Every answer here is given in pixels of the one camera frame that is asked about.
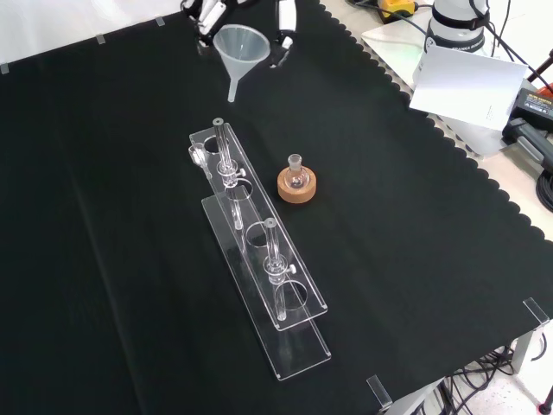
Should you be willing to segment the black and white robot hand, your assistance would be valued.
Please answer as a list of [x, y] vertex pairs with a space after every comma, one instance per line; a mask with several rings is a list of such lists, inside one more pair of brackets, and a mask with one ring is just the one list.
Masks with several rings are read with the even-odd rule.
[[[200, 55], [212, 54], [213, 38], [236, 10], [261, 4], [254, 0], [181, 1], [184, 16], [193, 23], [195, 43]], [[297, 7], [294, 0], [272, 1], [277, 23], [276, 39], [270, 47], [270, 67], [280, 67], [292, 49], [297, 28]]]

